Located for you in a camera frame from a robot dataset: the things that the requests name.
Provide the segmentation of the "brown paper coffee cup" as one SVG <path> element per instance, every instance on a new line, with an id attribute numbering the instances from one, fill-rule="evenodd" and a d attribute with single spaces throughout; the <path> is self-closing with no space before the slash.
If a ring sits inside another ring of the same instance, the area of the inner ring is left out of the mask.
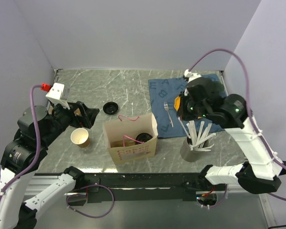
<path id="1" fill-rule="evenodd" d="M 80 148 L 90 145 L 89 132 L 85 128 L 77 128 L 71 133 L 71 142 Z"/>

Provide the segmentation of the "pink cream paper gift bag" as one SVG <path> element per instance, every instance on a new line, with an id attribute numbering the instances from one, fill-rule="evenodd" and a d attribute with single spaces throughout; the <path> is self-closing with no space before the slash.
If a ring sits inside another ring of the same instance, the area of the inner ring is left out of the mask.
<path id="1" fill-rule="evenodd" d="M 105 146 L 116 165 L 155 156 L 158 139 L 153 113 L 138 117 L 119 115 L 103 123 Z"/>

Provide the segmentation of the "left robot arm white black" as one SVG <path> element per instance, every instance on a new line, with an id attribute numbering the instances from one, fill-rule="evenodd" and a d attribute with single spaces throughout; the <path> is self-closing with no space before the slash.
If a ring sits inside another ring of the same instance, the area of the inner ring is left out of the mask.
<path id="1" fill-rule="evenodd" d="M 46 157 L 48 147 L 67 127 L 92 128 L 97 108 L 83 102 L 70 103 L 70 109 L 55 105 L 51 112 L 45 106 L 35 106 L 40 132 L 36 133 L 31 109 L 26 109 L 17 121 L 14 140 L 4 150 L 0 171 L 0 229 L 32 229 L 41 215 L 68 191 L 81 191 L 85 186 L 84 173 L 71 166 L 53 184 L 31 199 L 23 200 L 26 188 Z"/>

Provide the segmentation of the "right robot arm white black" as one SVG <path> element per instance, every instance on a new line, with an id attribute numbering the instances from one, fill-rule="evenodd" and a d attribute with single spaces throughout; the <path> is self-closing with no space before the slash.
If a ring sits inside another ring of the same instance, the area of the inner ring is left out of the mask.
<path id="1" fill-rule="evenodd" d="M 200 75 L 186 78 L 187 85 L 174 102 L 180 122 L 186 121 L 184 130 L 191 148 L 201 145 L 211 135 L 203 133 L 209 124 L 196 129 L 195 120 L 206 118 L 219 125 L 238 144 L 246 161 L 239 165 L 218 167 L 207 165 L 199 175 L 199 186 L 210 190 L 214 185 L 240 185 L 252 194 L 277 192 L 281 186 L 279 176 L 286 174 L 286 161 L 274 152 L 261 130 L 246 100 L 238 94 L 221 96 L 223 85 Z"/>

